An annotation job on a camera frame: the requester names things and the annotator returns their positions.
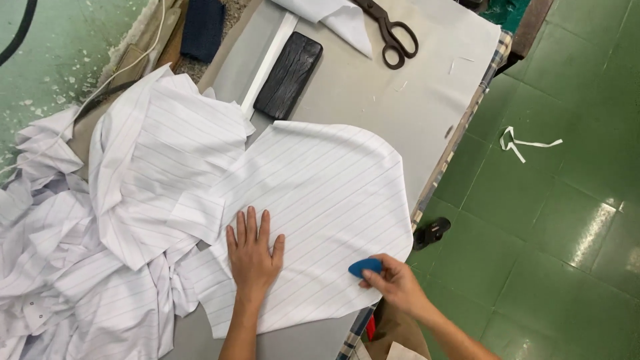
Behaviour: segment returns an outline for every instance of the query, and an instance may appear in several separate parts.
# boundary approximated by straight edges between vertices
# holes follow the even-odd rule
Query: scissor handle
[[[411,40],[413,40],[413,45],[415,46],[412,53],[410,53],[409,50],[407,50],[406,47],[404,47],[404,44],[394,34],[394,32],[392,31],[393,28],[403,28],[407,32],[407,34],[409,34],[409,36],[411,37]],[[394,21],[394,22],[387,21],[387,30],[389,32],[389,36],[392,39],[394,39],[394,41],[397,43],[397,46],[400,48],[400,50],[402,51],[402,54],[405,57],[409,59],[415,57],[415,55],[418,53],[418,38],[415,36],[415,33],[413,32],[413,30],[409,28],[409,25],[403,23],[402,21]]]
[[[397,63],[392,64],[387,60],[387,52],[389,51],[393,51],[398,55]],[[395,44],[387,44],[382,48],[382,61],[384,61],[385,65],[391,70],[397,70],[404,66],[404,54],[402,50],[400,50],[400,48]]]

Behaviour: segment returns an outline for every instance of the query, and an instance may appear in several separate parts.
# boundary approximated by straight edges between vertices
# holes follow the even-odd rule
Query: hand
[[[247,221],[244,213],[237,214],[237,241],[234,228],[227,226],[227,247],[231,262],[231,274],[236,282],[236,300],[260,306],[267,290],[282,269],[284,255],[284,235],[278,235],[273,245],[273,255],[269,254],[268,211],[262,212],[260,232],[255,221],[255,208],[249,206]]]
[[[371,270],[363,270],[364,280],[360,281],[361,288],[378,289],[386,301],[414,318],[431,306],[407,264],[387,254],[371,257],[382,262],[382,272],[378,275]]]

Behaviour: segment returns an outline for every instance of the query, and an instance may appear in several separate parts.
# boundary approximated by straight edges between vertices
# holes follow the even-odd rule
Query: left hand
[[[273,245],[273,255],[269,254],[269,212],[262,212],[260,231],[255,221],[255,208],[237,213],[237,240],[234,229],[227,226],[227,247],[231,262],[231,274],[236,282],[236,300],[260,305],[273,281],[282,269],[284,255],[284,235],[280,234]]]

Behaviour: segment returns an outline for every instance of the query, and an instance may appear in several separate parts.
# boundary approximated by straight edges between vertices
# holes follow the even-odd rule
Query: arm
[[[229,332],[219,360],[255,359],[258,314],[267,290],[282,269],[284,254],[284,235],[278,235],[273,245],[273,255],[269,254],[269,223],[269,212],[265,210],[258,233],[255,209],[249,206],[246,224],[244,213],[238,211],[237,240],[233,227],[227,226],[231,274],[237,290]]]
[[[382,261],[380,275],[364,270],[360,286],[378,289],[385,300],[424,324],[451,360],[500,360],[480,342],[455,326],[427,299],[411,268],[389,255],[374,255]]]

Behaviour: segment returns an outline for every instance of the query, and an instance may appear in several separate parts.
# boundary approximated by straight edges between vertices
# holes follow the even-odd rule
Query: right hand
[[[387,254],[371,257],[382,262],[382,272],[378,275],[371,270],[363,270],[361,288],[378,289],[386,301],[413,317],[431,305],[407,264]]]

